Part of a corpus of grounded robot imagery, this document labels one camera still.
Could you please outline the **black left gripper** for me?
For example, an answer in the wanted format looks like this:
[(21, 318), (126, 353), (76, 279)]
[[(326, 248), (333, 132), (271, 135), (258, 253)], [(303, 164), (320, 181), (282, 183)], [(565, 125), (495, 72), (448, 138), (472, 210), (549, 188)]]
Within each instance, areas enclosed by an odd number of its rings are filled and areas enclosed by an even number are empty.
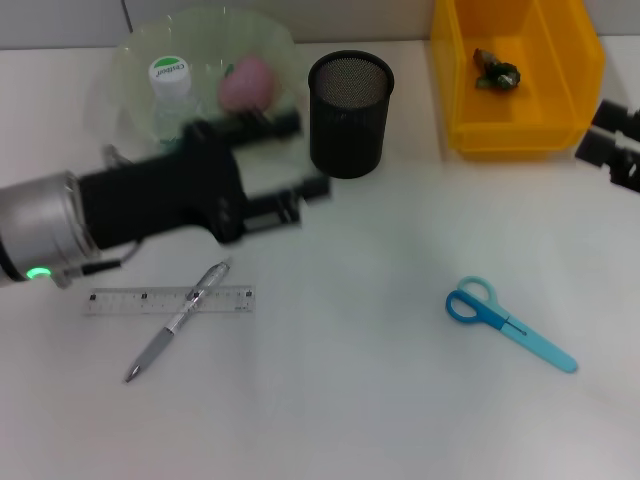
[[(302, 132), (296, 111), (268, 118), (238, 115), (232, 146), (242, 147)], [(154, 159), (79, 179), (86, 226), (99, 248), (199, 226), (221, 244), (245, 233), (301, 223), (300, 206), (331, 195), (331, 179), (316, 175), (248, 199), (230, 148), (204, 121), (189, 125), (178, 148)]]

